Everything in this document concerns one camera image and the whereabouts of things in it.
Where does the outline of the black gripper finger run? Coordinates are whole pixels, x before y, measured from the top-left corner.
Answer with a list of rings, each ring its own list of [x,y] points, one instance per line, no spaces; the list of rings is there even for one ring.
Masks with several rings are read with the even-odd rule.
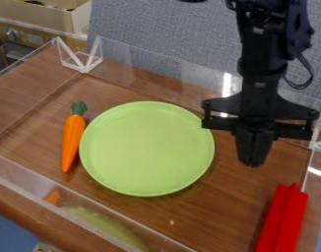
[[[261,166],[265,163],[276,139],[276,133],[272,130],[256,135],[255,165]]]
[[[240,161],[248,165],[255,166],[253,159],[253,140],[255,134],[244,128],[236,129],[236,146]]]

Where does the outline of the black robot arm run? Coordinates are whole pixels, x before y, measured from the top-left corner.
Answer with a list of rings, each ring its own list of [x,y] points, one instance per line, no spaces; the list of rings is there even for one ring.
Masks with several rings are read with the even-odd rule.
[[[288,62],[308,61],[311,47],[307,0],[225,0],[236,12],[243,53],[239,72],[243,91],[201,103],[201,126],[225,130],[236,137],[240,161],[252,167],[265,163],[273,142],[280,138],[309,140],[320,112],[293,103],[279,94],[287,79]]]

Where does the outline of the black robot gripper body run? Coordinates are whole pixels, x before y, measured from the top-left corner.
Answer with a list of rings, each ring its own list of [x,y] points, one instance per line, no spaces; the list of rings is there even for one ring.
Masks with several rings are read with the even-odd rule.
[[[201,126],[231,131],[239,140],[275,141],[279,138],[309,140],[320,112],[293,103],[279,94],[284,72],[244,75],[243,91],[201,103]]]

